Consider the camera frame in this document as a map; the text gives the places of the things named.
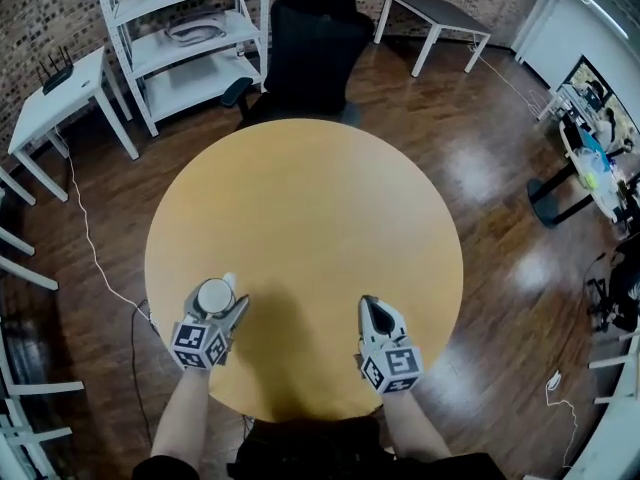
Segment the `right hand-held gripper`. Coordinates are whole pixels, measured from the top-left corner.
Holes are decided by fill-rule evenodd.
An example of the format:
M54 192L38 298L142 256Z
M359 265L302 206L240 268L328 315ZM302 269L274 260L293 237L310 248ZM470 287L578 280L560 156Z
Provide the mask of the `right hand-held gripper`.
M359 329L361 376L379 395L411 390L423 376L424 365L401 313L378 297L362 296Z

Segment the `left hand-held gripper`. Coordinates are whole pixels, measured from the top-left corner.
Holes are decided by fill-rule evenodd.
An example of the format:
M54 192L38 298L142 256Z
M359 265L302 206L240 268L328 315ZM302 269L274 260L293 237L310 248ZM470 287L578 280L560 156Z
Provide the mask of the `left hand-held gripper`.
M198 303L202 284L197 285L184 304L185 317L176 322L171 337L171 351L184 368L210 371L226 363L232 336L250 306L250 296L240 297L222 319L206 319Z

